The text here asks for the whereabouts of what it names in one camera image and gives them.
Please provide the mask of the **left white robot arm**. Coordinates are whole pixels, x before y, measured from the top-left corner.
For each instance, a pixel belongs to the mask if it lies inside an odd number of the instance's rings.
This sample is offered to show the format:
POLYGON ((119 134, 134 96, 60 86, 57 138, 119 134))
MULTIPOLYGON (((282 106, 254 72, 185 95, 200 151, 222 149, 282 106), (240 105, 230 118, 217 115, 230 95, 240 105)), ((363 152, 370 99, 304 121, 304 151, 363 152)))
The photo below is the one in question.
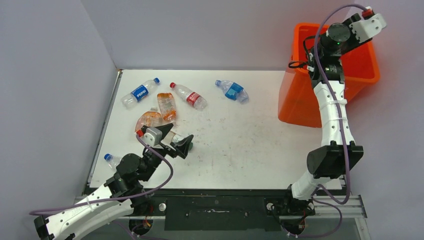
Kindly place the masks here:
POLYGON ((157 127, 143 126, 135 136, 144 149, 141 156, 126 154, 115 168, 115 173, 95 191, 74 205, 30 212, 41 240, 80 240, 110 222, 135 213, 144 215, 149 210, 152 195, 173 177, 174 169, 166 156, 185 159, 194 135, 166 145, 162 141, 173 128, 172 123, 157 127), (161 163, 170 170, 169 177, 159 186, 145 190, 161 163))

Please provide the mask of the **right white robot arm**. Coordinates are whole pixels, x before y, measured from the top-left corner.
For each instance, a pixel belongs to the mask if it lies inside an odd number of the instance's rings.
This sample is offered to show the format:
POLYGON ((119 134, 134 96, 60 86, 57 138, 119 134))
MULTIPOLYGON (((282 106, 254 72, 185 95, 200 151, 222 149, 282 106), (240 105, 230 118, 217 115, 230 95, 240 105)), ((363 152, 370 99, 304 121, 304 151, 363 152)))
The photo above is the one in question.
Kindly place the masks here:
POLYGON ((345 98, 345 74, 342 55, 370 42, 387 26, 380 13, 367 8, 342 23, 331 24, 325 32, 319 26, 311 37, 313 46, 305 47, 305 66, 318 102, 322 140, 321 146, 307 155, 307 170, 290 186, 292 195, 283 199, 283 209, 296 214, 303 201, 312 199, 318 189, 340 176, 350 188, 350 171, 364 155, 350 131, 345 98))

